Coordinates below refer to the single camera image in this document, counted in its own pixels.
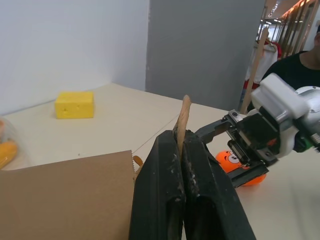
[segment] wooden pole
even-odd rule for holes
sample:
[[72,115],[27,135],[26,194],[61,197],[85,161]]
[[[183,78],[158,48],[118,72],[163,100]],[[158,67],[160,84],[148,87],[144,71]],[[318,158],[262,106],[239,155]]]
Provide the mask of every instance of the wooden pole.
[[248,85],[246,87],[243,103],[242,103],[241,110],[240,110],[241,114],[245,114],[246,113],[247,107],[248,107],[248,105],[249,105],[249,103],[251,101],[252,85],[254,84],[255,76],[256,76],[256,73],[257,73],[258,66],[259,66],[259,61],[260,61],[260,58],[261,58],[261,56],[263,54],[264,45],[265,45],[265,41],[267,39],[268,34],[269,34],[268,28],[265,27],[263,29],[263,31],[262,31],[260,42],[259,42],[258,48],[257,48],[257,50],[255,52],[255,59],[254,59],[254,62],[253,62],[250,78],[249,78],[249,81],[248,81]]

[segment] gray wall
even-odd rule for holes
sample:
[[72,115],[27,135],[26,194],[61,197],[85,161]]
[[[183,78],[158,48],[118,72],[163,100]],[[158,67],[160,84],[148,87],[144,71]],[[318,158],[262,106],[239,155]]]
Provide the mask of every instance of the gray wall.
[[238,107],[265,0],[150,0],[146,90]]

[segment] white wall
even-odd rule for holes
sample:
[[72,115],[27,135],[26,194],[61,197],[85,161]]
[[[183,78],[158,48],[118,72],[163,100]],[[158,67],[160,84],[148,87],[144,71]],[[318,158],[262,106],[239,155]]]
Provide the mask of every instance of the white wall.
[[148,0],[0,0],[0,114],[109,82],[145,89]]
[[309,31],[309,34],[306,38],[306,41],[305,41],[305,44],[303,47],[304,51],[309,51],[314,47],[315,36],[316,36],[317,30],[318,30],[317,21],[319,21],[319,20],[320,20],[320,7],[318,8],[318,10],[315,14],[313,23],[312,23],[310,31]]

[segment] yellow sponge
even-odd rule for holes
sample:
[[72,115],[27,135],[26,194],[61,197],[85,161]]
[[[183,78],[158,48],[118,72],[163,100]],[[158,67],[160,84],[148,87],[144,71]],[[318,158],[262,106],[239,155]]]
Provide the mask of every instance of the yellow sponge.
[[61,92],[54,106],[57,119],[93,118],[94,93],[91,91]]

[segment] person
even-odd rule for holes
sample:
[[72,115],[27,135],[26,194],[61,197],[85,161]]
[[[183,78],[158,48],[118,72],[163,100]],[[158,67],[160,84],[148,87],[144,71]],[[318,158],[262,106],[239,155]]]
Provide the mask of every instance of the person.
[[[320,26],[314,38],[314,47],[310,51],[301,51],[275,62],[264,74],[277,74],[295,90],[305,86],[320,87]],[[247,110],[254,109],[252,102]]]

